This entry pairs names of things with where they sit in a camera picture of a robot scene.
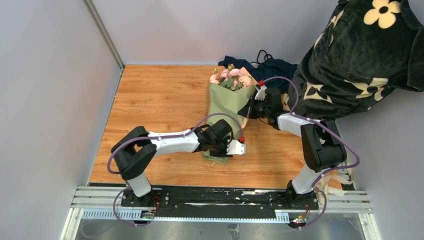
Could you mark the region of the wrapping paper sheet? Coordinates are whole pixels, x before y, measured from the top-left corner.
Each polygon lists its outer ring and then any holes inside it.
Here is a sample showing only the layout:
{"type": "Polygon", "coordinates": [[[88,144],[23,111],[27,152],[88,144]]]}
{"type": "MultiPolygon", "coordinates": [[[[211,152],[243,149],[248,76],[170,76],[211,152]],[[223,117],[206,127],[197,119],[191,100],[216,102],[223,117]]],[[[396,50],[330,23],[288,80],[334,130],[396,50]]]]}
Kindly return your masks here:
{"type": "MultiPolygon", "coordinates": [[[[251,76],[246,69],[240,69],[243,76],[251,76]]],[[[238,115],[238,111],[244,107],[250,97],[254,95],[256,80],[251,76],[253,86],[247,88],[240,88],[238,90],[230,90],[225,86],[217,85],[214,83],[208,84],[209,93],[209,109],[208,115],[214,114],[209,117],[206,123],[209,125],[215,124],[219,120],[225,120],[232,128],[233,136],[239,138],[241,136],[241,129],[243,129],[248,118],[238,115]]]]}

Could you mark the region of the fake rose stem one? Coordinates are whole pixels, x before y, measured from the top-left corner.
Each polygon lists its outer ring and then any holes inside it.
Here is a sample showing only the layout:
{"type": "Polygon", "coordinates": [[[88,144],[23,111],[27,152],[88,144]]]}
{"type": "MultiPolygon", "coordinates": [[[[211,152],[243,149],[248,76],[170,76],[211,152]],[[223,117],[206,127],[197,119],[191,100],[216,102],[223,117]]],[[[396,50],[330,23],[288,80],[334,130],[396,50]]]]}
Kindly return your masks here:
{"type": "Polygon", "coordinates": [[[241,89],[248,88],[254,85],[252,77],[248,75],[243,75],[239,77],[239,87],[241,89]]]}

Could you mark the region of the fake rose stem three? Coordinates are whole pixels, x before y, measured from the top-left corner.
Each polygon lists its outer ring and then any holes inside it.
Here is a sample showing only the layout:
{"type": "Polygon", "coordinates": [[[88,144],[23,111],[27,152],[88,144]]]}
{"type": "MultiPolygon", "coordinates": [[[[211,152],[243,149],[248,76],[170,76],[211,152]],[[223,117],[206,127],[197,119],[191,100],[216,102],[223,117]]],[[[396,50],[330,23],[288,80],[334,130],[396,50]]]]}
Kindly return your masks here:
{"type": "Polygon", "coordinates": [[[235,91],[243,86],[241,81],[241,77],[243,76],[242,70],[236,68],[234,64],[229,64],[222,75],[224,76],[224,86],[227,89],[235,91]]]}

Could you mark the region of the fake rose stem two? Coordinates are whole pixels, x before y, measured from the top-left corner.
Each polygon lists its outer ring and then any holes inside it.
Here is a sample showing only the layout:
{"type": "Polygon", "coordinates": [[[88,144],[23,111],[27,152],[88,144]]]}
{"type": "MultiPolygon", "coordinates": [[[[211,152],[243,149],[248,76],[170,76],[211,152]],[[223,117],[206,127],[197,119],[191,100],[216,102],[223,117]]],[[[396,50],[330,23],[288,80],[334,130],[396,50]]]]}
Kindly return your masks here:
{"type": "Polygon", "coordinates": [[[212,75],[209,78],[209,82],[225,87],[227,85],[229,72],[230,71],[228,69],[224,69],[221,72],[219,72],[218,69],[215,68],[212,71],[212,75]]]}

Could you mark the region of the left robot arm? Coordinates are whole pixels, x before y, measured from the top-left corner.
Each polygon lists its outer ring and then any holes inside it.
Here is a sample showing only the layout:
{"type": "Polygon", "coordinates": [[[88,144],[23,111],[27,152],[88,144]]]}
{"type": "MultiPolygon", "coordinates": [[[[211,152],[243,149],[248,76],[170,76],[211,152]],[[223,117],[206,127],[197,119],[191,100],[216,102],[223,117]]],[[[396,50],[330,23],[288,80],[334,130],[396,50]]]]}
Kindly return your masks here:
{"type": "Polygon", "coordinates": [[[197,152],[230,158],[243,155],[245,146],[235,139],[232,127],[224,119],[212,125],[197,124],[184,131],[168,133],[146,131],[143,126],[138,126],[111,149],[108,164],[116,164],[115,174],[126,182],[135,202],[146,207],[153,201],[152,186],[145,173],[153,158],[197,152]]]}

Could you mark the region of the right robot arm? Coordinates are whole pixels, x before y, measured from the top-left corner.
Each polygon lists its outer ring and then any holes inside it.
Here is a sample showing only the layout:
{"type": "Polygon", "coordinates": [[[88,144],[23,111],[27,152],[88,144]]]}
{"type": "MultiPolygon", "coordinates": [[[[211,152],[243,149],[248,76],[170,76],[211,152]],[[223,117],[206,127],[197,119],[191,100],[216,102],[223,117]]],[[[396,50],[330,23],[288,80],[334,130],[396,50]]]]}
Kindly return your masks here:
{"type": "Polygon", "coordinates": [[[347,159],[346,148],[337,139],[340,134],[335,121],[307,120],[284,111],[277,88],[256,85],[253,96],[238,114],[249,119],[266,119],[274,129],[301,138],[305,164],[285,189],[286,204],[292,209],[301,207],[312,195],[312,185],[318,176],[347,159]]]}

